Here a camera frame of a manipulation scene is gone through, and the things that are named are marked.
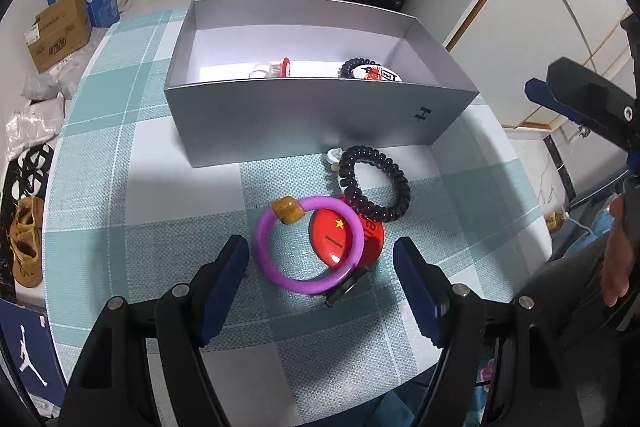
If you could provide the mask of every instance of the purple bangle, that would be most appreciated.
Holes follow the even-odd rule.
[[[360,218],[353,209],[346,203],[329,196],[313,196],[298,200],[298,204],[302,210],[308,212],[310,210],[318,210],[319,208],[327,208],[337,214],[340,214],[347,220],[351,227],[353,240],[351,241],[351,251],[340,267],[331,275],[319,280],[299,281],[286,277],[273,262],[269,253],[271,243],[271,230],[277,222],[273,209],[269,206],[258,221],[258,227],[255,231],[255,258],[264,274],[271,282],[281,286],[286,290],[306,295],[315,295],[324,293],[338,284],[341,284],[351,274],[353,269],[360,262],[362,257],[362,249],[364,248],[364,230]]]

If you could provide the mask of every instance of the brown shoe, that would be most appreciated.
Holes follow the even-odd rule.
[[[36,196],[18,200],[9,240],[14,251],[14,279],[35,288],[42,282],[42,215],[44,201]]]

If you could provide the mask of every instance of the open box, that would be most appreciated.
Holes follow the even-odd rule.
[[[249,78],[284,57],[289,78]],[[338,78],[359,57],[402,82]],[[193,167],[430,144],[478,94],[414,17],[336,0],[192,1],[164,92]]]

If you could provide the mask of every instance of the orange bead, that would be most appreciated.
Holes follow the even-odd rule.
[[[292,225],[296,221],[305,216],[305,211],[298,203],[298,200],[292,196],[284,196],[277,201],[271,203],[276,217],[285,225]]]

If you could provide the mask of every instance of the table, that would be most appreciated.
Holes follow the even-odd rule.
[[[167,10],[112,26],[63,126],[47,190],[43,258],[47,310],[67,378],[109,297],[157,298],[190,280],[229,235],[251,240],[258,216],[276,198],[336,194],[322,155],[189,166],[162,90],[185,13]],[[398,237],[409,235],[453,282],[500,301],[550,255],[525,171],[481,97],[433,146],[384,152],[409,179],[412,205],[385,225],[375,272],[334,308],[271,285],[250,261],[222,333],[202,354],[233,425],[319,419],[436,362],[438,350],[420,336],[393,270]],[[390,199],[384,175],[358,169],[367,196]],[[274,234],[280,267],[299,279],[322,271],[307,225],[282,225]],[[157,343],[150,341],[148,351],[162,421],[174,425]]]

